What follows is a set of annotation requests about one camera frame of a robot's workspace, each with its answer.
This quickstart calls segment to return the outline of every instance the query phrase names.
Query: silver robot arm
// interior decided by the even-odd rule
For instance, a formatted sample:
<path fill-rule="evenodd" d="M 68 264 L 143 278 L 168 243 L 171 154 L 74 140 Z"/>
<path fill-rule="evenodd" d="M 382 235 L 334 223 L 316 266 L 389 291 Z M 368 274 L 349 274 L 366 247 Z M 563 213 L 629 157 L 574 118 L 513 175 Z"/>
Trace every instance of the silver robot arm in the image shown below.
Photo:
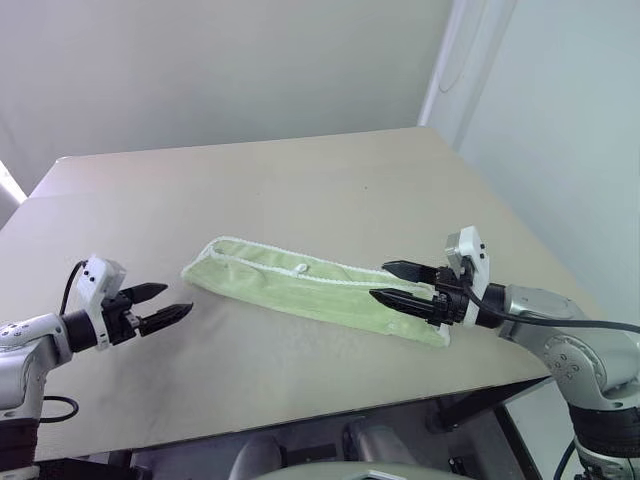
<path fill-rule="evenodd" d="M 585 319 L 571 300 L 511 285 L 504 311 L 541 319 Z M 540 358 L 569 407 L 587 478 L 640 476 L 640 350 L 624 332 L 506 321 L 500 335 Z"/>
<path fill-rule="evenodd" d="M 38 477 L 33 465 L 49 371 L 74 353 L 104 350 L 136 336 L 149 335 L 181 320 L 192 305 L 172 305 L 140 318 L 132 305 L 167 288 L 145 283 L 120 290 L 125 271 L 116 262 L 91 257 L 77 290 L 82 309 L 34 317 L 0 328 L 0 480 Z"/>
<path fill-rule="evenodd" d="M 396 289 L 375 289 L 371 294 L 384 305 L 433 325 L 501 328 L 503 338 L 535 354 L 556 380 L 569 407 L 583 478 L 640 478 L 637 339 L 603 329 L 606 322 L 585 322 L 580 308 L 561 295 L 489 284 L 489 256 L 475 227 L 450 235 L 445 252 L 449 267 L 406 261 L 383 265 L 400 278 L 433 285 L 436 293 L 431 300 Z M 635 326 L 622 326 L 640 333 Z"/>

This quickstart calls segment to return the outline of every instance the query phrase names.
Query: table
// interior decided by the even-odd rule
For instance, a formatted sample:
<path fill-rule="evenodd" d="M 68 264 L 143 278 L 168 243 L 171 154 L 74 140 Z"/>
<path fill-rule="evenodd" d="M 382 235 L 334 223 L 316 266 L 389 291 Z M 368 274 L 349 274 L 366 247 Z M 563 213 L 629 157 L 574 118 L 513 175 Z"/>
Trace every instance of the table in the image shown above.
<path fill-rule="evenodd" d="M 91 253 L 125 286 L 165 282 L 147 314 L 195 302 L 180 324 L 49 375 L 80 404 L 43 425 L 37 459 L 147 447 L 546 375 L 482 328 L 433 349 L 223 298 L 180 279 L 214 237 L 234 235 L 354 266 L 446 264 L 474 224 L 492 281 L 543 286 L 601 311 L 484 181 L 426 128 L 64 158 L 0 231 L 2 319 L 57 311 Z"/>

